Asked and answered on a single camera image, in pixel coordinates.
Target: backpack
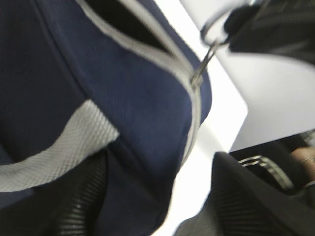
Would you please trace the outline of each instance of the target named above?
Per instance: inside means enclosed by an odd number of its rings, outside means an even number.
[[[153,233],[211,107],[199,64],[152,0],[0,0],[0,235]]]

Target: gray piping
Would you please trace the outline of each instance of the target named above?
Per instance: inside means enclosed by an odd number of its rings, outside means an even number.
[[[102,111],[88,100],[74,112],[62,134],[48,149],[24,161],[0,166],[0,192],[49,183],[106,147],[118,135]]]
[[[188,93],[192,105],[192,120],[187,136],[187,143],[182,161],[183,164],[193,148],[201,120],[200,90],[199,88],[193,90],[189,81],[190,77],[193,75],[192,65],[159,22],[137,1],[119,0],[127,9],[138,17],[138,19],[146,25],[148,29],[150,29],[150,31],[172,53],[172,55],[128,37],[99,17],[84,0],[76,1],[83,9],[86,16],[94,23],[95,26],[99,28],[101,32],[114,39],[123,48],[133,51],[137,55],[173,74]]]

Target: gray mesh strap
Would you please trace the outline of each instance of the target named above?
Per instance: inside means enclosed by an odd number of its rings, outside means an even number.
[[[24,161],[0,166],[0,192],[49,183],[117,139],[119,133],[90,100],[83,103],[48,149]]]

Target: zipper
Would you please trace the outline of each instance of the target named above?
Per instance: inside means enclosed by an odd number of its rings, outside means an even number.
[[[183,52],[179,49],[173,39],[163,29],[152,14],[143,7],[137,0],[118,0],[129,12],[131,12],[169,51],[169,53],[156,49],[153,46],[135,40],[118,31],[110,24],[100,18],[85,0],[76,0],[88,18],[106,35],[112,37],[124,48],[127,48],[141,57],[155,63],[162,69],[172,73],[178,82],[187,91],[192,106],[192,121],[187,136],[186,147],[182,164],[190,155],[197,138],[197,132],[201,123],[201,98],[200,85],[194,79],[194,69]]]

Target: person's hand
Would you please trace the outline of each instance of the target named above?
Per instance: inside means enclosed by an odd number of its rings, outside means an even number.
[[[315,147],[300,147],[295,150],[292,155],[298,162],[303,162],[307,159],[315,158]]]
[[[315,147],[300,147],[292,155],[295,160],[303,164],[310,179],[315,181]]]

